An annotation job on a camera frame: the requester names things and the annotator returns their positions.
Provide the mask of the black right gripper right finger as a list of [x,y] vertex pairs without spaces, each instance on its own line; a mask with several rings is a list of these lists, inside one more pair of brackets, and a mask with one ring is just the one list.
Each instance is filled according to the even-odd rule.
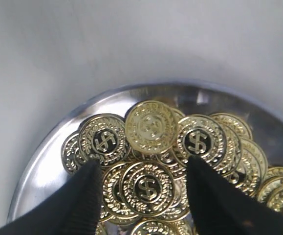
[[203,159],[189,158],[186,180],[198,234],[283,235],[283,215],[245,195]]

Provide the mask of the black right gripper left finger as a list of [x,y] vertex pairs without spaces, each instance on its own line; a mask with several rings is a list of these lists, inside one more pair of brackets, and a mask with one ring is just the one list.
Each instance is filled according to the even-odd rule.
[[37,207],[0,228],[0,235],[93,235],[100,219],[102,170],[89,160]]

